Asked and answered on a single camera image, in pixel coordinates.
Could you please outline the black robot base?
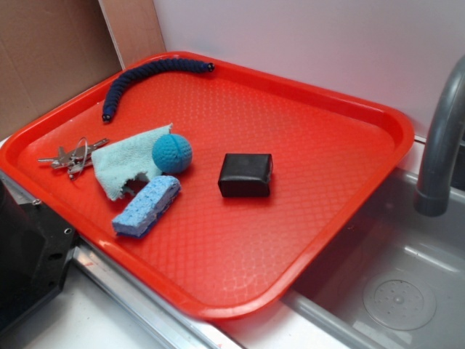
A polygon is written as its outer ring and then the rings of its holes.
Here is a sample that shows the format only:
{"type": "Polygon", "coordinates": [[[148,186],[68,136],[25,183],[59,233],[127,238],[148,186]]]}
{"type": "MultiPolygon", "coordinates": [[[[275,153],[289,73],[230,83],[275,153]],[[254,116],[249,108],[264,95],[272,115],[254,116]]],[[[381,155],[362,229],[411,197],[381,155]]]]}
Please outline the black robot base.
{"type": "Polygon", "coordinates": [[[1,184],[1,333],[61,293],[76,229],[42,202],[19,204],[1,184]]]}

